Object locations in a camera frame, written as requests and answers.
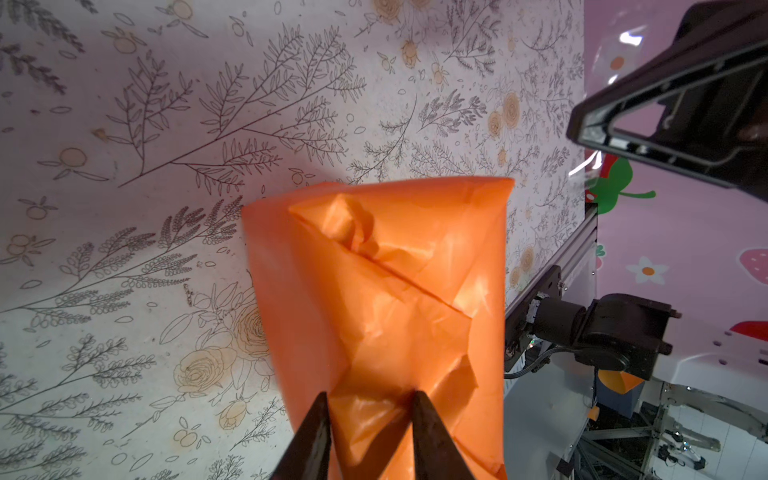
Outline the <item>aluminium front frame rail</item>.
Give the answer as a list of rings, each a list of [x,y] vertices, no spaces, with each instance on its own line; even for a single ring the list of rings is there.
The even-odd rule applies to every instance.
[[[576,330],[596,294],[597,227],[597,209],[588,206],[584,221],[533,278],[559,265],[562,298],[541,303],[534,337],[504,380],[504,461],[511,479],[567,477],[586,426],[595,375],[575,358]]]

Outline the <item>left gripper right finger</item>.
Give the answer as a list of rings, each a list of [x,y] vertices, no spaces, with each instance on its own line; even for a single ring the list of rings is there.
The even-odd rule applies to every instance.
[[[474,478],[436,408],[423,391],[417,391],[413,397],[411,421],[416,479]]]

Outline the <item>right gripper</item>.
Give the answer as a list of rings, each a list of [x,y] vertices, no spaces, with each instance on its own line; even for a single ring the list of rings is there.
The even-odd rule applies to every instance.
[[[566,136],[766,200],[766,2],[689,7],[672,45],[578,104]]]

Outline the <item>orange wrapping paper sheet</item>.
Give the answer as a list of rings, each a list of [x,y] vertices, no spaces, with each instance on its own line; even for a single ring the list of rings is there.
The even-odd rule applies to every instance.
[[[293,426],[326,393],[334,479],[411,479],[426,393],[473,475],[502,479],[501,177],[325,183],[256,201],[250,272]]]

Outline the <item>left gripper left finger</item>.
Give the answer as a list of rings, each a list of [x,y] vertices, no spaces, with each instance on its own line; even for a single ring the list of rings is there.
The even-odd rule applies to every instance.
[[[326,480],[332,446],[326,392],[320,392],[275,467],[271,480]]]

